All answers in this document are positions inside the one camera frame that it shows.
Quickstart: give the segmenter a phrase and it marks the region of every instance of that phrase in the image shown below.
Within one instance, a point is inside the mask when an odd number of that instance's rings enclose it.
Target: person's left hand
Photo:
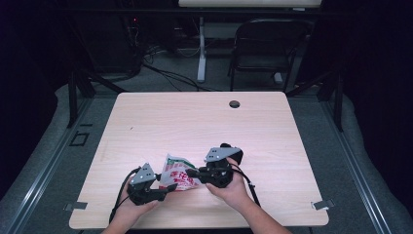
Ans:
[[[126,183],[122,191],[120,202],[128,197],[128,184],[132,177]],[[137,220],[145,213],[151,211],[158,205],[159,201],[155,200],[150,203],[137,206],[131,199],[125,200],[122,205],[116,210],[115,216],[109,223],[109,226],[102,233],[126,233],[131,229]]]

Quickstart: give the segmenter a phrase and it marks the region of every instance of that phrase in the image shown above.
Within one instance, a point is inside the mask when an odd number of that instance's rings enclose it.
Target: office chair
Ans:
[[[243,23],[235,35],[228,76],[234,89],[236,71],[286,73],[286,86],[297,47],[312,32],[313,24],[298,19],[253,19]]]

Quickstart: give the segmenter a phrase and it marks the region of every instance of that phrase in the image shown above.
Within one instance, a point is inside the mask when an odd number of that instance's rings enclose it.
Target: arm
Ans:
[[[123,201],[125,198],[128,197],[127,187],[124,187],[122,191],[121,200]],[[120,234],[126,233],[129,229],[131,229],[137,220],[145,213],[154,209],[158,201],[152,201],[150,203],[137,206],[135,205],[131,199],[125,200],[124,203],[116,210],[115,216],[113,217],[112,221],[103,230],[102,233],[105,234]]]
[[[237,165],[237,162],[231,158],[227,159],[231,164]],[[241,175],[234,173],[233,181],[225,188],[217,188],[210,183],[206,187],[213,195],[222,198],[225,203],[239,212],[253,233],[290,233],[252,201],[246,193],[244,178]]]

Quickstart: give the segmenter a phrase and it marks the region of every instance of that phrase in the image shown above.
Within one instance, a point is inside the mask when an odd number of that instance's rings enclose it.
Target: wooden table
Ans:
[[[236,100],[240,107],[232,108]],[[222,142],[244,152],[243,171],[256,185],[261,206],[285,226],[328,222],[306,151],[284,93],[124,93],[113,107],[74,210],[74,229],[104,228],[121,183],[148,162],[162,171],[167,154],[196,167]],[[152,188],[158,188],[155,182]],[[247,227],[241,215],[202,184],[172,192],[134,228]]]

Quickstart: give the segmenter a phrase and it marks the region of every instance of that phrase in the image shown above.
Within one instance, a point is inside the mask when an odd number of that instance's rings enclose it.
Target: snack bag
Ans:
[[[195,169],[195,166],[184,158],[173,157],[168,154],[162,169],[159,188],[166,188],[174,183],[178,184],[176,191],[197,187],[201,182],[199,179],[191,178],[186,174],[185,170],[188,168]]]

